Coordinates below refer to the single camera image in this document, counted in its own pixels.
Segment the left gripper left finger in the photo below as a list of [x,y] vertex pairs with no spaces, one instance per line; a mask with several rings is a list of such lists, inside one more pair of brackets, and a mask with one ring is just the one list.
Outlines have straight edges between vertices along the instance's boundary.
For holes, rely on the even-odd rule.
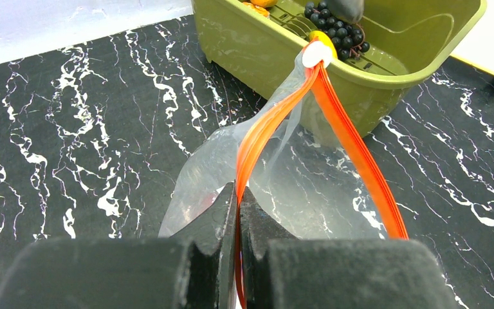
[[235,203],[228,183],[168,238],[33,243],[6,273],[0,308],[234,308]]

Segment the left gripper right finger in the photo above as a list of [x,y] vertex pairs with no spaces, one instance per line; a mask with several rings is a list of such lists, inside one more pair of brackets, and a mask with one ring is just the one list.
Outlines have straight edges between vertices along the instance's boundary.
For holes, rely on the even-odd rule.
[[239,200],[248,308],[456,308],[427,246],[401,239],[299,239],[246,189]]

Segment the clear zip bag orange zipper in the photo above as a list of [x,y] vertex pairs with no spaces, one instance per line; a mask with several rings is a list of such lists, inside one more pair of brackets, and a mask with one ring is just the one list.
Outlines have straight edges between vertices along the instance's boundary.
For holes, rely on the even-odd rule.
[[182,167],[160,228],[176,234],[228,183],[236,197],[234,281],[242,281],[240,198],[249,189],[299,239],[407,239],[394,197],[333,89],[332,51],[310,41],[252,118],[213,132]]

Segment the orange toy fruit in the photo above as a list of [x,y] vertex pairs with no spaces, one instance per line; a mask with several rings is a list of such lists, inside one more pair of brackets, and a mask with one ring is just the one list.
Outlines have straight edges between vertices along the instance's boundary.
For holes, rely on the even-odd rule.
[[269,8],[275,6],[278,3],[278,0],[250,0],[250,2],[262,8]]

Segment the olive green plastic basket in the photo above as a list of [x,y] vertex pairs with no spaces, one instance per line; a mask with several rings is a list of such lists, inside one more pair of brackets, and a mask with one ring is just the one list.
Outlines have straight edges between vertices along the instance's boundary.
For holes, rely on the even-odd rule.
[[[304,1],[278,1],[269,16],[246,1],[193,1],[201,49],[264,98],[291,73],[315,25]],[[360,27],[369,51],[327,67],[342,106],[368,135],[429,78],[486,11],[485,1],[367,1]]]

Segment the yellow toy banana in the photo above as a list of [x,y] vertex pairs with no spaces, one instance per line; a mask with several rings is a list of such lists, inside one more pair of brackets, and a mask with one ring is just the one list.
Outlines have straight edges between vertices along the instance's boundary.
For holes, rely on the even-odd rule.
[[331,49],[333,57],[335,59],[338,58],[336,48],[334,47],[334,44],[331,40],[331,38],[323,31],[320,30],[313,30],[309,33],[309,41],[320,41],[322,42],[325,46]]

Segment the black toy grape bunch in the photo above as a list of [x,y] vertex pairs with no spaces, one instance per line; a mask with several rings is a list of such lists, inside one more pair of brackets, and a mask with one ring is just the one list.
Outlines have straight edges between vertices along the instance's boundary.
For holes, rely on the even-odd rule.
[[327,7],[327,1],[308,2],[304,5],[304,17],[309,19],[316,30],[325,32],[336,48],[338,60],[359,59],[371,49],[365,32],[358,23],[340,19]]

